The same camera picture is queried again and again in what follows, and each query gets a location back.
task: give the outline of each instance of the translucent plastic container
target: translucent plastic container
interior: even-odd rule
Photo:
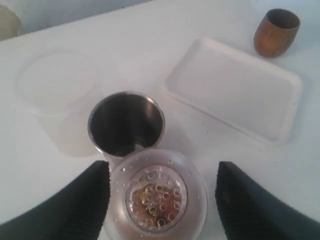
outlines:
[[[15,83],[22,104],[61,152],[72,157],[96,153],[87,123],[103,92],[92,61],[76,52],[47,52],[28,61]]]
[[[207,219],[205,184],[181,153],[149,148],[111,173],[110,240],[195,240]]]

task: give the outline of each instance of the plastic container lid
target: plastic container lid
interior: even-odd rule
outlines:
[[[289,137],[302,91],[293,73],[202,38],[164,83],[174,98],[265,142]]]
[[[111,172],[105,230],[111,240],[195,240],[208,199],[196,168],[182,154],[146,149]]]
[[[76,52],[36,56],[19,71],[16,93],[36,115],[60,115],[80,109],[101,91],[98,68]]]

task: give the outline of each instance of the rectangular white tray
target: rectangular white tray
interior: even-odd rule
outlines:
[[[190,47],[164,89],[271,145],[286,142],[302,91],[293,73],[217,41]]]

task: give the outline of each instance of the cup rim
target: cup rim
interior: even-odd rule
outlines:
[[[143,97],[144,99],[146,99],[147,101],[149,101],[150,103],[152,103],[156,109],[159,111],[160,116],[161,116],[161,120],[162,120],[162,128],[161,128],[161,132],[160,135],[157,139],[157,141],[150,147],[146,147],[144,149],[148,149],[148,148],[155,148],[156,146],[158,146],[158,144],[160,143],[161,139],[163,138],[163,135],[165,134],[165,129],[166,129],[166,119],[165,119],[165,115],[164,112],[162,111],[162,109],[160,108],[159,104],[150,96],[143,94],[141,92],[138,91],[121,91],[121,92],[116,92],[114,94],[111,94],[107,97],[105,97],[104,99],[102,99],[101,101],[99,101],[95,107],[92,109],[89,118],[88,118],[88,124],[87,124],[87,131],[88,131],[88,135],[89,138],[91,140],[91,142],[94,144],[95,148],[104,156],[109,157],[111,159],[116,159],[116,160],[123,160],[125,159],[127,156],[129,156],[130,154],[134,153],[134,152],[130,152],[129,154],[127,154],[126,156],[116,156],[113,154],[110,154],[106,151],[104,151],[100,146],[98,146],[97,142],[95,141],[92,131],[91,131],[91,124],[92,124],[92,120],[93,120],[93,116],[96,112],[96,110],[105,102],[105,101],[109,101],[110,99],[113,99],[115,97],[118,96],[125,96],[125,95],[136,95],[139,97]]]
[[[294,27],[281,27],[281,26],[278,26],[277,24],[274,24],[273,21],[271,20],[270,18],[270,14],[272,12],[275,12],[275,11],[279,11],[279,12],[283,12],[283,13],[287,13],[287,14],[290,14],[291,16],[293,16],[295,18],[295,20],[297,20],[297,25],[294,26]],[[270,9],[266,14],[265,14],[265,17],[266,19],[269,21],[269,23],[272,24],[272,26],[276,27],[276,28],[279,28],[281,30],[287,30],[287,31],[292,31],[292,30],[296,30],[300,27],[301,25],[301,20],[300,18],[292,11],[289,11],[287,9],[283,9],[283,8],[273,8],[273,9]]]

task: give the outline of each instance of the white table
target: white table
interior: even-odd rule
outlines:
[[[1,42],[0,224],[37,206],[103,158],[60,153],[15,97],[18,69],[39,52],[55,49],[92,58],[103,73],[106,95],[130,89],[158,101],[167,121],[160,147],[190,156],[207,185],[209,217],[200,239],[225,239],[214,198],[219,161],[233,161],[280,200],[320,221],[320,3],[316,2],[155,0]],[[304,83],[292,134],[280,147],[266,146],[177,102],[161,88],[197,37],[214,38],[257,56],[254,32],[274,7],[296,12],[302,22],[288,52],[270,60]]]

